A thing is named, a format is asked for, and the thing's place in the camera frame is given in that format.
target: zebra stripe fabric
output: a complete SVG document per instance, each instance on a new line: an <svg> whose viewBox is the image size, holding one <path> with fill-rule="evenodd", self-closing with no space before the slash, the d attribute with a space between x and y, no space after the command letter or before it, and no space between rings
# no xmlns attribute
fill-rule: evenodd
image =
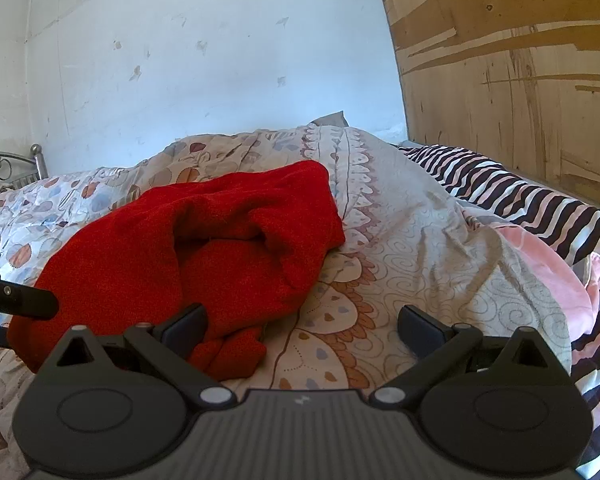
<svg viewBox="0 0 600 480"><path fill-rule="evenodd" d="M600 209L505 170L465 148L399 148L452 195L537 235L569 265L600 254ZM600 311L591 334L572 343L571 376L591 409L594 431L577 469L600 480Z"/></svg>

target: pink cloth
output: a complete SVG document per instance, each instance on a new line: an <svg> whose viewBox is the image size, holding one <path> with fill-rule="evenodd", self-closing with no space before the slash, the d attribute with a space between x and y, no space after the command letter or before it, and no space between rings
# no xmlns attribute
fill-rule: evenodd
<svg viewBox="0 0 600 480"><path fill-rule="evenodd" d="M536 278L549 289L567 318L571 341L591 333L600 308L600 255L588 256L583 284L571 267L540 238L520 226L491 226L520 252Z"/></svg>

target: red cloth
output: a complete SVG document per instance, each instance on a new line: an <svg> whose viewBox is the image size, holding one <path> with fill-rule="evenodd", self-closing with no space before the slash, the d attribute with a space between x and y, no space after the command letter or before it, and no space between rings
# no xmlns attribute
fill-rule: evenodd
<svg viewBox="0 0 600 480"><path fill-rule="evenodd" d="M248 377L266 353L262 326L300 308L326 252L343 243L317 162L156 187L49 260L36 286L58 297L59 313L13 317L8 341L37 371L74 324L119 334L199 302L209 325L189 361L216 380Z"/></svg>

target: bed sheet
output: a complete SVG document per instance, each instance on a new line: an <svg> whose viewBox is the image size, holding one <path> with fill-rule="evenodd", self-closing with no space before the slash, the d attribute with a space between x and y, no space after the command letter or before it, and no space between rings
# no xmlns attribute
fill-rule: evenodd
<svg viewBox="0 0 600 480"><path fill-rule="evenodd" d="M600 254L600 209L507 171L465 148L442 145L400 148L452 196L538 236L573 266ZM591 409L594 432L578 472L600 480L600 310L590 334L572 344L571 375Z"/></svg>
<svg viewBox="0 0 600 480"><path fill-rule="evenodd" d="M487 335L535 326L570 368L564 314L517 252L493 229L469 228L458 202L426 171L355 128L188 137L134 168L65 175L0 195L0 273L32 285L79 228L151 187L307 159L329 171L346 243L328 254L299 312L267 325L267 356L256 373L227 381L239 396L249 387L368 394L414 363L396 328L406 303ZM14 353L0 350L0 456L11 465L0 460L3 480L26 470L10 421L30 380Z"/></svg>

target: wooden panel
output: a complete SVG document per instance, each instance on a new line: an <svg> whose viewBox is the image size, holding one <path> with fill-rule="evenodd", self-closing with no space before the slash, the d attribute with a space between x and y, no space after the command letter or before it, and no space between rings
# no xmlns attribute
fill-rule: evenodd
<svg viewBox="0 0 600 480"><path fill-rule="evenodd" d="M384 0L410 137L600 202L600 0Z"/></svg>

